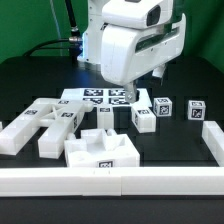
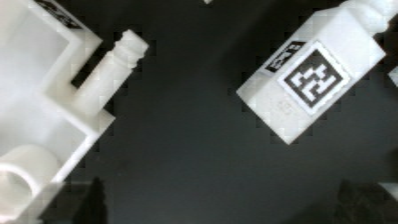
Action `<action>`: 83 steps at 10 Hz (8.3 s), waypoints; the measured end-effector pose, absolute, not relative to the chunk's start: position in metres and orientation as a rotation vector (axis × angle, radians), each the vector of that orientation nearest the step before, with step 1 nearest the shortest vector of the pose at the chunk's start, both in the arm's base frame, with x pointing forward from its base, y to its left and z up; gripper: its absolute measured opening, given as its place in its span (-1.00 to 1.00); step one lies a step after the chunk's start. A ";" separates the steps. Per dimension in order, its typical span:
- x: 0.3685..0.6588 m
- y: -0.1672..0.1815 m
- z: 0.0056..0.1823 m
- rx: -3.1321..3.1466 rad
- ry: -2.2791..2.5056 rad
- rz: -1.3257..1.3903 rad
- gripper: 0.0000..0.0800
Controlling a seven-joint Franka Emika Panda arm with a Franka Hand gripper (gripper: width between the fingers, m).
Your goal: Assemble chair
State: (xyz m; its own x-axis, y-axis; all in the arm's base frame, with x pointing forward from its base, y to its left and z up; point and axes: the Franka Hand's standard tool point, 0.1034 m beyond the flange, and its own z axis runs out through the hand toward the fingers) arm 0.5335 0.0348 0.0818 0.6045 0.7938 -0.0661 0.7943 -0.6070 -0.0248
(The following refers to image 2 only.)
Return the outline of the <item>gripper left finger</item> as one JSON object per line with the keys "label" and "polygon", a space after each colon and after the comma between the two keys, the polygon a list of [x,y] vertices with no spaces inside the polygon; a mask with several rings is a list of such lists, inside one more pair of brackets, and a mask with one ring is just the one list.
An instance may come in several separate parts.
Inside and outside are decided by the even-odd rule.
{"label": "gripper left finger", "polygon": [[105,185],[99,178],[69,183],[39,215],[41,224],[108,224]]}

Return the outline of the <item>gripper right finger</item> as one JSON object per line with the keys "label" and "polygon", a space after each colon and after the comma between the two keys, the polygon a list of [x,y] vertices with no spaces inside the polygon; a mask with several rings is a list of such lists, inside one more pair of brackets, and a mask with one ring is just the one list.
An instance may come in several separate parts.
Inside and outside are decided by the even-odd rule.
{"label": "gripper right finger", "polygon": [[378,183],[341,181],[332,224],[398,224],[398,200]]}

